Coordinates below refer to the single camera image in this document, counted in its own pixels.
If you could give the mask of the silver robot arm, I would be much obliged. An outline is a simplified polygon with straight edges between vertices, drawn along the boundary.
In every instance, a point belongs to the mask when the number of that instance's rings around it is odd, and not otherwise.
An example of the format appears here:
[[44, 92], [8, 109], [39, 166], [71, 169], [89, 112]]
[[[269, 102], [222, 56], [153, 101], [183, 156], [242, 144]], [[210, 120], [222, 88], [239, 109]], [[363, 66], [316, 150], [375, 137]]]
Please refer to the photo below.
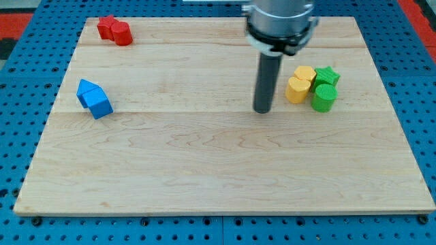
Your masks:
[[242, 6], [245, 37], [267, 56], [294, 56], [313, 36], [319, 17], [310, 0], [251, 0]]

